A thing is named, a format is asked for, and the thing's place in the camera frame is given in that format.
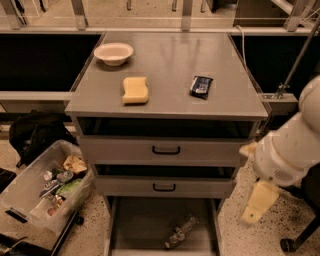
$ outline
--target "yellow sponge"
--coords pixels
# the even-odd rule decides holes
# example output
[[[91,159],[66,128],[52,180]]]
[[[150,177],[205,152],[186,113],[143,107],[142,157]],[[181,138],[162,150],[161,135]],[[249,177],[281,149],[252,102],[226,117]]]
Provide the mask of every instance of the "yellow sponge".
[[[127,77],[123,80],[124,104],[146,103],[148,101],[148,87],[146,77]]]

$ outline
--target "open drawer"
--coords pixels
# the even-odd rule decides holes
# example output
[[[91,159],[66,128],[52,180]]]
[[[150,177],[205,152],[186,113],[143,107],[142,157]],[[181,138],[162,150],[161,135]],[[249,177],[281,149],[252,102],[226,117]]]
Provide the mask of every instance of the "open drawer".
[[[103,136],[80,138],[84,158],[94,164],[241,166],[245,140]]]
[[[117,197],[113,201],[105,256],[215,256],[220,234],[213,200]],[[199,224],[168,250],[165,242],[188,215]]]

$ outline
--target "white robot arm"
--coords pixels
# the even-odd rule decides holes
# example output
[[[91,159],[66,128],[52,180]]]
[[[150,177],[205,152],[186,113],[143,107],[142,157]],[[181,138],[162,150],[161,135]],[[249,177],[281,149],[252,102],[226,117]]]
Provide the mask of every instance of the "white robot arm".
[[[299,112],[256,144],[253,169],[261,178],[252,190],[241,220],[257,222],[278,198],[278,186],[295,184],[320,163],[320,76],[299,99]]]

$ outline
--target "gray cabinet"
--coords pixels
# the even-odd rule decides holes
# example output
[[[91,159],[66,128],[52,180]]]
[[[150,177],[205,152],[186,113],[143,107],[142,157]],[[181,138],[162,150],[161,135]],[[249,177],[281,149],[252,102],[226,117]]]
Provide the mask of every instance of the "gray cabinet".
[[[216,214],[244,164],[239,148],[268,117],[229,36],[108,32],[107,42],[134,55],[120,67],[93,58],[66,108],[112,215],[105,255],[163,255],[165,227],[189,212],[199,229],[172,255],[218,255]],[[195,75],[214,79],[207,100],[189,94]],[[149,100],[124,105],[134,76],[147,77]]]

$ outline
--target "white plastic bin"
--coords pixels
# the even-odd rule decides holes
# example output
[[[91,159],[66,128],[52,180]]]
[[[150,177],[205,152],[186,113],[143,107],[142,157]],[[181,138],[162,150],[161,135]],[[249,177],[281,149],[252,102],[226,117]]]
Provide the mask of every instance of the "white plastic bin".
[[[93,181],[93,173],[89,168],[72,195],[53,216],[48,215],[47,211],[52,207],[52,202],[39,197],[46,184],[44,172],[52,168],[62,168],[69,155],[82,158],[79,147],[64,140],[53,143],[2,192],[0,203],[33,225],[60,233],[72,212],[78,210],[90,195]]]

